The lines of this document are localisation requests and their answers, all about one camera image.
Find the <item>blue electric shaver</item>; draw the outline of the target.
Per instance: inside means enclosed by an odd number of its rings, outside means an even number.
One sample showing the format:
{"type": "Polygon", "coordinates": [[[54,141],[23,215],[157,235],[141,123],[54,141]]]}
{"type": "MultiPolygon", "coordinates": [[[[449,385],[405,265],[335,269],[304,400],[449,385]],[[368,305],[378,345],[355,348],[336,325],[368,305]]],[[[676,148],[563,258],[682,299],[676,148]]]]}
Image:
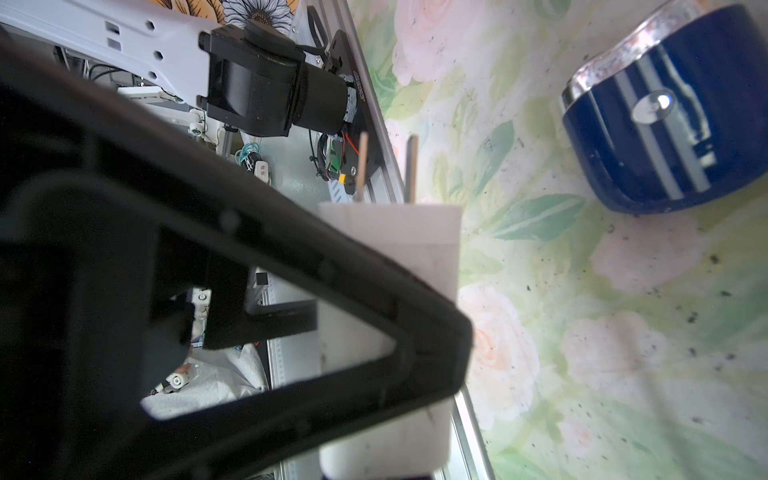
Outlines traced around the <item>blue electric shaver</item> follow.
{"type": "Polygon", "coordinates": [[[576,70],[560,101],[585,177],[612,211],[691,208],[767,171],[767,44],[743,4],[664,3],[576,70]]]}

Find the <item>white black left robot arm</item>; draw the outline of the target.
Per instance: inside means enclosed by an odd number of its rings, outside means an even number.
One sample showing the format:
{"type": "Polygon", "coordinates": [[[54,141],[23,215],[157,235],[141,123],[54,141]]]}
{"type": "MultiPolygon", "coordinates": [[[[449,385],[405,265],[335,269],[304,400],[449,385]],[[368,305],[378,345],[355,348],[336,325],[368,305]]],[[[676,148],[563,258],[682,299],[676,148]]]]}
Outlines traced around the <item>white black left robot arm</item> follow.
{"type": "Polygon", "coordinates": [[[147,79],[257,137],[337,135],[364,100],[354,71],[320,68],[276,27],[221,25],[149,1],[4,1],[1,21],[147,79]]]}

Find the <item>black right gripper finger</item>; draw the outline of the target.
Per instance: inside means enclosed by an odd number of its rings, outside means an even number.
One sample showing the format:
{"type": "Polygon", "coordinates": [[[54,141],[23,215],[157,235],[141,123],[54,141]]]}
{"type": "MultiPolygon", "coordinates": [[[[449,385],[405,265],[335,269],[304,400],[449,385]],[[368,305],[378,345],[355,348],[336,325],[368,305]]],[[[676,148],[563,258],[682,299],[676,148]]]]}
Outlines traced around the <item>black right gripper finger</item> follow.
{"type": "Polygon", "coordinates": [[[1,41],[1,475],[246,479],[457,393],[469,319],[144,108],[1,41]],[[269,275],[309,294],[266,304],[269,275]],[[393,347],[177,417],[150,391],[186,359],[195,289],[224,349],[317,323],[393,347]]]}

